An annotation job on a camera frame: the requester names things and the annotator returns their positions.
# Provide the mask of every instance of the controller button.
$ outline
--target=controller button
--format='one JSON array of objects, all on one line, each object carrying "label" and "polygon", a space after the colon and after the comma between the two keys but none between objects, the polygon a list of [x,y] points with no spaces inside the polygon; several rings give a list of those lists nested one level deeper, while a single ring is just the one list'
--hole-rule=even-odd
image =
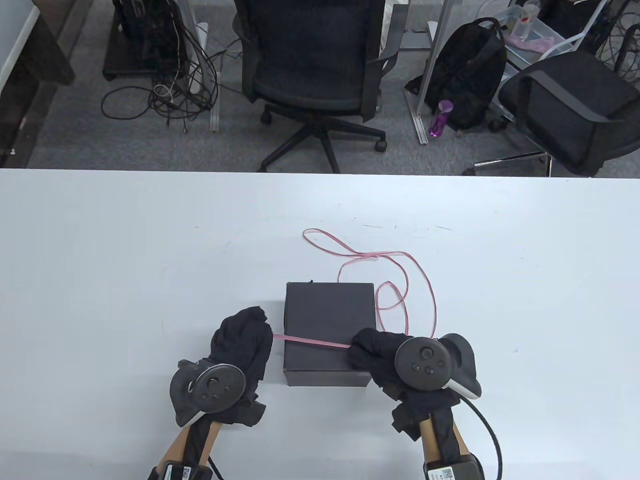
[{"label": "controller button", "polygon": [[420,350],[420,356],[424,360],[429,360],[430,358],[433,358],[433,350],[430,349],[429,347],[425,347],[422,350]]}]

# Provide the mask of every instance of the pink string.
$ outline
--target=pink string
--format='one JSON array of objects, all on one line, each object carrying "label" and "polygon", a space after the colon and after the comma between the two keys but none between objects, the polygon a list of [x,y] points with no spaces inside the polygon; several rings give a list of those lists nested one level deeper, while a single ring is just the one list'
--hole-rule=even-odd
[{"label": "pink string", "polygon": [[289,342],[308,343],[310,345],[320,345],[323,347],[349,348],[351,346],[351,345],[345,345],[344,343],[333,343],[333,342],[325,342],[323,340],[302,339],[300,337],[291,337],[290,335],[280,335],[279,333],[274,333],[273,338],[278,340],[288,340]]},{"label": "pink string", "polygon": [[[333,240],[334,242],[339,244],[341,247],[343,247],[345,250],[349,251],[350,253],[339,253],[339,252],[334,252],[333,250],[329,250],[328,248],[323,248],[323,247],[319,246],[317,243],[311,241],[307,237],[308,233],[318,233],[318,234],[322,234],[322,235],[324,235],[326,237],[329,237],[331,240]],[[391,310],[392,308],[395,308],[398,305],[401,305],[402,309],[404,311],[404,334],[405,335],[409,335],[409,313],[407,312],[406,303],[405,303],[406,297],[407,297],[407,295],[409,295],[409,274],[406,272],[404,267],[402,265],[400,265],[400,263],[398,263],[398,261],[394,260],[391,257],[402,256],[402,257],[407,257],[408,259],[410,259],[415,264],[415,266],[418,267],[418,270],[420,270],[420,273],[422,273],[422,276],[427,281],[427,285],[429,286],[429,292],[431,293],[431,299],[433,300],[433,327],[431,329],[431,337],[433,338],[433,336],[436,333],[436,326],[438,325],[438,307],[436,306],[436,296],[433,293],[433,287],[431,286],[431,281],[429,280],[429,277],[427,276],[427,274],[423,270],[423,268],[420,266],[418,261],[415,258],[413,258],[413,256],[411,254],[409,254],[407,252],[397,251],[397,250],[389,250],[389,251],[382,251],[382,252],[358,252],[358,251],[352,249],[350,246],[348,246],[342,240],[340,240],[337,237],[331,235],[329,232],[325,232],[324,230],[320,230],[320,228],[308,228],[308,229],[306,229],[306,230],[304,230],[302,232],[302,237],[306,241],[308,241],[311,245],[313,245],[316,248],[322,250],[323,252],[329,253],[330,255],[334,255],[336,257],[342,257],[342,258],[351,259],[351,260],[347,260],[345,263],[343,263],[342,266],[340,267],[340,270],[338,270],[338,279],[337,279],[338,282],[340,282],[340,276],[342,274],[342,270],[347,265],[351,265],[351,264],[354,264],[356,262],[362,262],[363,260],[385,259],[385,260],[389,260],[391,263],[393,263],[394,265],[396,265],[396,266],[398,266],[400,268],[400,270],[402,271],[402,273],[404,275],[404,282],[406,284],[406,287],[404,289],[404,293],[400,293],[400,289],[397,287],[397,285],[394,282],[391,282],[390,280],[387,280],[386,282],[383,282],[376,289],[376,317],[378,318],[378,321],[380,322],[380,327],[382,328],[383,332],[386,332],[387,329],[385,328],[385,325],[382,323],[382,316],[381,316],[380,312],[382,310]],[[391,305],[389,307],[381,307],[380,306],[380,291],[382,290],[383,287],[385,287],[387,285],[389,287],[391,287],[391,289],[395,292],[396,296],[398,297],[398,301],[395,302],[393,305]],[[341,343],[325,342],[323,340],[303,339],[303,338],[300,338],[300,337],[291,337],[290,335],[279,335],[277,333],[273,334],[273,338],[278,339],[278,340],[288,340],[290,342],[306,343],[306,344],[310,344],[310,345],[320,345],[320,346],[324,346],[324,347],[335,347],[335,348],[349,348],[350,347],[350,345],[345,345],[345,344],[341,344]]]}]

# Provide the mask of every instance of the wooden handle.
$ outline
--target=wooden handle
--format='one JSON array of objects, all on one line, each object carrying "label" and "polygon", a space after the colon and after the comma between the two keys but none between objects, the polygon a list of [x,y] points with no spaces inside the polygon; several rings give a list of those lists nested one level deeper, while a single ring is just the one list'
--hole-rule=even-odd
[{"label": "wooden handle", "polygon": [[211,455],[213,444],[216,443],[216,438],[218,437],[218,433],[220,433],[221,428],[222,423],[211,422],[211,426],[209,427],[209,434],[207,435],[207,441],[204,442],[204,448],[202,449],[200,466],[206,466],[207,459],[209,458],[209,455]]},{"label": "wooden handle", "polygon": [[[460,435],[456,424],[453,424],[453,432],[456,434],[456,438],[458,439],[460,454],[469,455],[469,449],[467,449],[465,441],[462,440],[462,436]],[[436,442],[436,434],[433,431],[433,424],[431,423],[431,419],[420,422],[420,435],[422,437],[424,461],[426,463],[438,461],[440,459],[440,449],[438,448],[438,442]]]},{"label": "wooden handle", "polygon": [[[158,475],[162,475],[164,472],[164,466],[168,461],[178,461],[182,462],[184,459],[184,446],[187,444],[187,436],[189,435],[189,428],[191,426],[185,427],[182,429],[180,434],[175,437],[175,440],[166,451],[160,463],[158,463],[156,467],[156,472]],[[204,443],[204,448],[202,449],[202,455],[200,456],[200,465],[206,466],[207,459],[209,455],[211,455],[211,451],[213,450],[213,444],[216,442],[218,437],[218,433],[220,433],[220,429],[222,428],[222,423],[211,422],[209,426],[209,434],[207,435],[207,440]]]}]

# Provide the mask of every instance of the purple water bottle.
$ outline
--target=purple water bottle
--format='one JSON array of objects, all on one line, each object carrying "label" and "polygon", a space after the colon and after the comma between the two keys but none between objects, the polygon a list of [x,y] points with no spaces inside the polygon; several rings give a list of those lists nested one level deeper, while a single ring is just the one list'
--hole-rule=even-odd
[{"label": "purple water bottle", "polygon": [[443,100],[438,104],[438,109],[431,119],[431,125],[429,126],[429,135],[432,137],[439,137],[444,132],[444,127],[447,125],[447,119],[449,113],[453,111],[453,103],[448,100]]}]

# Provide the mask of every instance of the black backpack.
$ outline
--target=black backpack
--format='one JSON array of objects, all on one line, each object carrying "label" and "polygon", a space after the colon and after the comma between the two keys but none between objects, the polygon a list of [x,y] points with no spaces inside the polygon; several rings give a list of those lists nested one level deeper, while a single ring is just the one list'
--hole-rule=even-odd
[{"label": "black backpack", "polygon": [[[480,24],[490,22],[488,28]],[[453,103],[447,125],[469,129],[484,120],[484,114],[500,86],[507,63],[507,49],[498,20],[477,19],[458,28],[436,59],[425,103],[432,111],[441,100]],[[418,95],[422,76],[404,87]]]}]

